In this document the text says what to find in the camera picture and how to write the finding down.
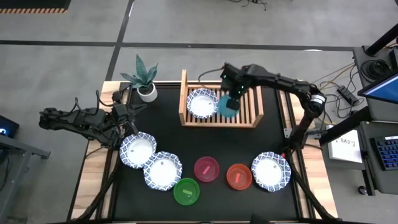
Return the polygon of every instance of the potted plant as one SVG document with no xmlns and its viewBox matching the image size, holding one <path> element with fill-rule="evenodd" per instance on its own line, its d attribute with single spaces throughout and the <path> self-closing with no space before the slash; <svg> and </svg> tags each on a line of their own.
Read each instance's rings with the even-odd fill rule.
<svg viewBox="0 0 398 224">
<path fill-rule="evenodd" d="M 153 80 L 157 73 L 157 64 L 149 69 L 144 65 L 144 62 L 137 55 L 136 56 L 136 70 L 137 74 L 128 75 L 126 73 L 120 73 L 123 78 L 132 83 L 132 87 L 137 89 L 137 92 L 141 99 L 146 102 L 152 102 L 157 97 L 157 90 Z"/>
</svg>

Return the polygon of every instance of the white plant pot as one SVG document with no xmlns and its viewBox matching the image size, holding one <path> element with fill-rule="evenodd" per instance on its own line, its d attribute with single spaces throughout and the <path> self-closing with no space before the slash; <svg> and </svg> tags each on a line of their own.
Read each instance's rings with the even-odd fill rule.
<svg viewBox="0 0 398 224">
<path fill-rule="evenodd" d="M 141 99 L 142 99 L 144 102 L 146 102 L 146 103 L 152 102 L 152 101 L 154 101 L 154 100 L 157 98 L 156 86 L 155 86 L 155 84 L 153 84 L 153 83 L 152 83 L 151 85 L 154 87 L 154 89 L 152 90 L 151 93 L 146 94 L 146 95 L 140 93 L 139 88 L 137 89 L 137 92 L 138 92 L 138 94 L 139 94 L 139 97 L 141 97 Z"/>
</svg>

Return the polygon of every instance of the power strip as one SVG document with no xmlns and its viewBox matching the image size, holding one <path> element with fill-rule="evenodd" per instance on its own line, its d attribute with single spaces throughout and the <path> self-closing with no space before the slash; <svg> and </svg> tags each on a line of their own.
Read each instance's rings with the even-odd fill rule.
<svg viewBox="0 0 398 224">
<path fill-rule="evenodd" d="M 337 92 L 349 103 L 350 105 L 356 105 L 358 103 L 357 97 L 353 95 L 352 92 L 350 92 L 345 86 L 341 85 L 338 89 Z"/>
</svg>

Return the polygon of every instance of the white paper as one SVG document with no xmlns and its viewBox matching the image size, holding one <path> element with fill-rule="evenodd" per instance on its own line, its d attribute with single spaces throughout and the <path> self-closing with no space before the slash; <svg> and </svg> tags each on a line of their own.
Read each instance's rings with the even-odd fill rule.
<svg viewBox="0 0 398 224">
<path fill-rule="evenodd" d="M 330 159 L 362 163 L 358 132 L 352 130 L 328 143 Z"/>
</svg>

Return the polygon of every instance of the red cup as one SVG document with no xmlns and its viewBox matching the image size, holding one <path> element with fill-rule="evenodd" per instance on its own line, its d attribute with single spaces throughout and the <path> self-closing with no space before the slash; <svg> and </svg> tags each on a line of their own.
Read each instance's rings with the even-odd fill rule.
<svg viewBox="0 0 398 224">
<path fill-rule="evenodd" d="M 193 171 L 199 180 L 203 182 L 211 182 L 218 177 L 220 168 L 214 158 L 205 156 L 197 160 L 193 167 Z"/>
<path fill-rule="evenodd" d="M 252 181 L 250 169 L 243 164 L 233 164 L 226 173 L 228 184 L 235 190 L 248 188 Z"/>
</svg>

